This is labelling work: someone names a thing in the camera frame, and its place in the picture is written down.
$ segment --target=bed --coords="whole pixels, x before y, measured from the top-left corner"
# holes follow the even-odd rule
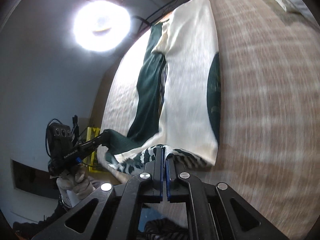
[[[320,214],[320,32],[274,0],[209,0],[220,54],[221,121],[216,163],[191,170],[226,182],[290,239],[303,239]],[[139,64],[119,68],[101,129],[126,135]],[[129,175],[99,162],[121,182]],[[187,226],[183,204],[153,204]]]

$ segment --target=silver screw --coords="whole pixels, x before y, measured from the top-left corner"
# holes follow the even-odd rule
[[[180,173],[180,178],[182,179],[188,179],[190,177],[190,174],[187,172]]]
[[[150,178],[150,174],[147,172],[143,172],[140,174],[140,178],[142,179],[149,179]]]
[[[101,185],[101,189],[102,189],[103,191],[109,191],[109,190],[112,189],[112,185],[111,185],[110,183],[103,183],[103,184]]]
[[[218,184],[218,188],[221,189],[221,190],[226,190],[228,188],[228,185],[221,182]]]

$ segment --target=white wall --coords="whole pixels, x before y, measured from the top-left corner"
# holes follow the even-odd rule
[[[56,200],[13,188],[10,159],[47,171],[44,136],[54,117],[88,120],[116,57],[82,49],[72,33],[85,0],[22,0],[0,32],[0,208],[8,222],[50,216]]]

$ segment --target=white glove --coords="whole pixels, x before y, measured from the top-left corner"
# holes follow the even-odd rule
[[[72,190],[80,200],[83,200],[95,190],[88,178],[85,167],[77,166],[73,168],[71,173],[64,171],[60,176],[57,179],[57,185],[62,199],[68,197],[66,195],[67,190]]]

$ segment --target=ceiling light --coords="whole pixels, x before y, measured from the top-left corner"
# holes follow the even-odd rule
[[[106,51],[116,47],[130,30],[126,9],[107,1],[96,1],[83,7],[76,16],[73,32],[85,49]]]

